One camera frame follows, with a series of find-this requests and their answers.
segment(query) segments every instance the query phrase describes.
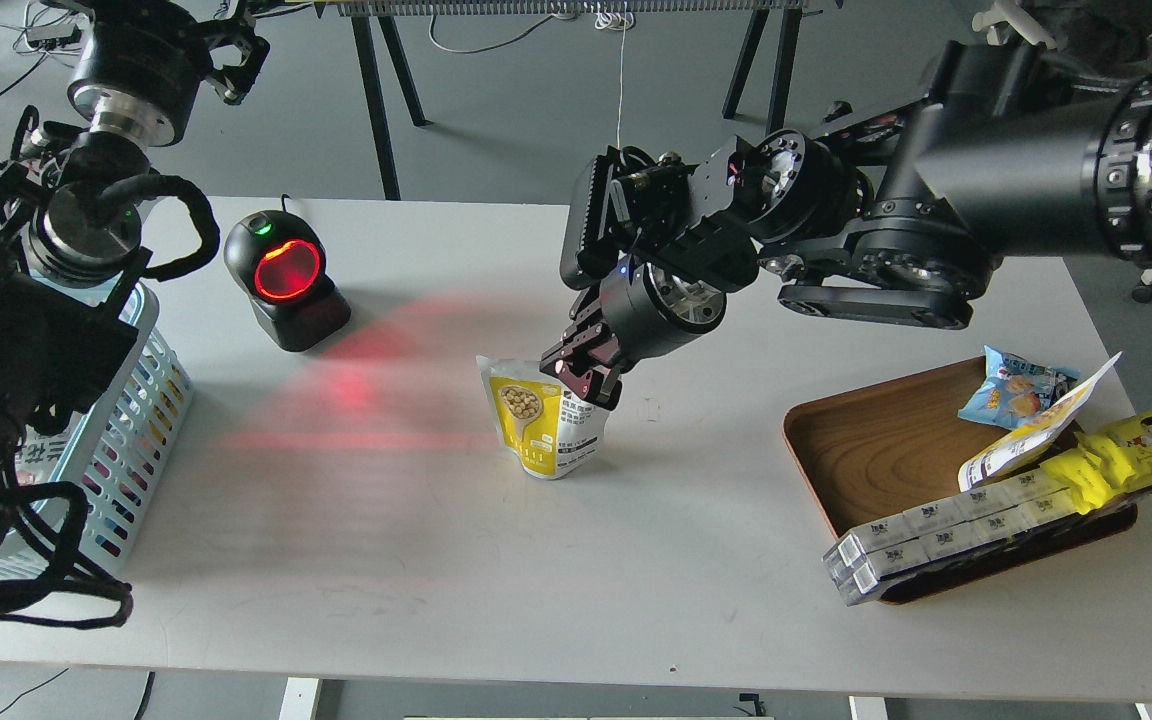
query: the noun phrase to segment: wheel caster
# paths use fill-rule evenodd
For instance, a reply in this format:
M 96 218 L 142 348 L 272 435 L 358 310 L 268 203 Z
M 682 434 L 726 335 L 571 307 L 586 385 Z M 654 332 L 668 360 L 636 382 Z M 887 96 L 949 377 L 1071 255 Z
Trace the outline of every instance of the wheel caster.
M 1152 300 L 1152 283 L 1137 283 L 1132 288 L 1132 300 L 1137 302 L 1150 302 Z

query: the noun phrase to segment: white table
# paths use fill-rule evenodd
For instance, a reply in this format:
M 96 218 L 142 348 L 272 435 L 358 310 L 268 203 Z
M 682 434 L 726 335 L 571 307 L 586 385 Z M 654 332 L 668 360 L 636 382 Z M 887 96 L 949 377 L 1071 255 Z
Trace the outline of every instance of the white table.
M 275 205 L 215 214 L 228 228 Z M 221 263 L 156 288 L 198 396 L 122 573 L 136 611 L 97 632 L 0 624 L 0 660 L 1152 702 L 1152 497 L 1091 546 L 846 607 L 781 438 L 791 406 L 983 342 L 1091 372 L 1106 351 L 1059 262 L 1008 260 L 963 332 L 804 318 L 760 278 L 713 336 L 627 376 L 602 455 L 543 482 L 497 446 L 473 356 L 556 340 L 566 209 L 291 210 L 319 229 L 351 324 L 285 354 Z M 164 204 L 146 237 L 191 233 Z M 1131 412 L 1111 376 L 1084 424 Z

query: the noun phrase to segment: chip bag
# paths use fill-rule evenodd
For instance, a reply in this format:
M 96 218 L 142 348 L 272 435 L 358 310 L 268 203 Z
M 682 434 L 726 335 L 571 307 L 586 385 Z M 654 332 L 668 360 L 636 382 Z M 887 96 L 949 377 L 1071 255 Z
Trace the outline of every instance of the chip bag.
M 553 480 L 594 456 L 602 445 L 607 410 L 573 395 L 541 373 L 535 361 L 483 356 L 477 361 L 497 435 L 518 456 L 522 469 Z
M 958 417 L 1002 429 L 1018 429 L 1078 381 L 1078 370 L 1044 367 L 988 346 L 984 346 L 984 384 Z

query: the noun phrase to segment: blue snack bag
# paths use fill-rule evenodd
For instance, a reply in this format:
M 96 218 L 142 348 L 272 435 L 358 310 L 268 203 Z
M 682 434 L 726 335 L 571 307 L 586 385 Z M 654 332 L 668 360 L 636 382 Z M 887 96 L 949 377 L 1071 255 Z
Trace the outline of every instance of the blue snack bag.
M 1076 382 L 1078 370 L 1044 367 L 984 346 L 984 384 L 958 410 L 958 417 L 1015 430 L 1047 410 Z

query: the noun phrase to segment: aluminum part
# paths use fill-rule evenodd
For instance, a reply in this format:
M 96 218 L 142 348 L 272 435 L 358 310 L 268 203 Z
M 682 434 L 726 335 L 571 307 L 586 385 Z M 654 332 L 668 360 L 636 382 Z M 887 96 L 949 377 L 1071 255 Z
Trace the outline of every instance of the aluminum part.
M 105 85 L 84 85 L 74 91 L 74 108 L 91 120 L 92 132 L 114 132 L 137 147 L 168 145 L 175 137 L 172 120 L 152 103 Z

